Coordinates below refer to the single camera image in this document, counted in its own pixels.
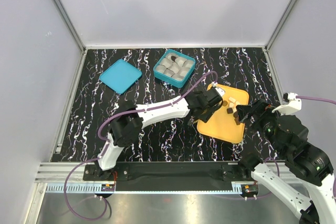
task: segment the robotic arm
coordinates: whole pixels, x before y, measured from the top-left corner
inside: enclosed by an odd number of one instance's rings
[[[134,105],[131,101],[120,106],[116,113],[128,110],[144,112],[122,115],[110,124],[110,131],[104,149],[96,161],[98,174],[111,174],[122,150],[138,140],[139,133],[150,124],[173,118],[191,116],[189,125],[202,120],[207,122],[223,103],[225,91],[213,85],[208,91],[197,91],[185,98],[176,97],[169,101]],[[336,203],[333,199],[333,167],[328,156],[321,149],[307,142],[308,129],[294,115],[301,109],[296,94],[284,97],[287,105],[274,107],[259,100],[252,105],[238,105],[238,117],[256,131],[261,131],[277,150],[285,165],[307,188],[310,198],[300,194],[273,172],[258,157],[246,156],[238,163],[242,177],[264,184],[274,195],[284,202],[300,219],[300,223],[336,223]]]

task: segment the white wall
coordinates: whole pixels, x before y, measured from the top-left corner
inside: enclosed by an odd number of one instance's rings
[[[0,0],[1,223],[20,223],[80,57],[51,0]]]
[[[289,0],[62,0],[87,46],[264,45]]]
[[[298,1],[270,51],[284,92],[336,100],[335,17],[335,0]],[[298,117],[336,168],[336,106],[303,101]]]

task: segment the yellow tray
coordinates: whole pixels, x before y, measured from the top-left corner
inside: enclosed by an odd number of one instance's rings
[[[248,104],[248,93],[246,91],[220,84],[218,84],[218,86],[225,90],[225,95],[223,96],[224,101],[229,102],[229,97],[232,97],[239,101],[241,105]],[[244,123],[237,125],[233,114],[228,114],[226,109],[227,105],[222,106],[211,116],[207,123],[199,120],[197,123],[197,130],[206,136],[211,136],[234,144],[240,143],[243,140],[245,125]]]

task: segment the black marble tabletop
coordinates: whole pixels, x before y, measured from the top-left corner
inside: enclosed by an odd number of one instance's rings
[[[106,49],[88,50],[80,76],[75,100],[61,152],[53,162],[78,162],[92,158],[104,142],[97,130],[124,100],[136,104],[169,100],[183,94],[204,73],[215,70],[218,83],[246,90],[249,102],[263,98],[279,104],[268,64],[261,48],[178,48],[195,58],[194,73],[186,85],[178,89],[154,78],[153,67],[166,49]],[[140,69],[142,77],[123,95],[116,94],[99,80],[99,76],[117,60],[123,59]],[[211,77],[196,90],[205,90]],[[262,134],[245,127],[243,141],[232,144],[199,134],[196,124],[174,119],[153,124],[139,134],[139,140],[124,149],[119,161],[230,161],[244,153],[256,151],[262,157],[276,157],[272,146]]]

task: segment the metallic floor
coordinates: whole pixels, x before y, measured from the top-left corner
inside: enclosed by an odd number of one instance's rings
[[[71,205],[88,197],[88,194],[69,194]],[[108,198],[112,208],[98,221],[84,221],[68,212],[62,194],[45,194],[38,224],[297,224],[299,220],[274,195],[259,200],[244,201],[237,195],[121,195]],[[89,199],[75,210],[88,218],[99,216],[103,202]]]

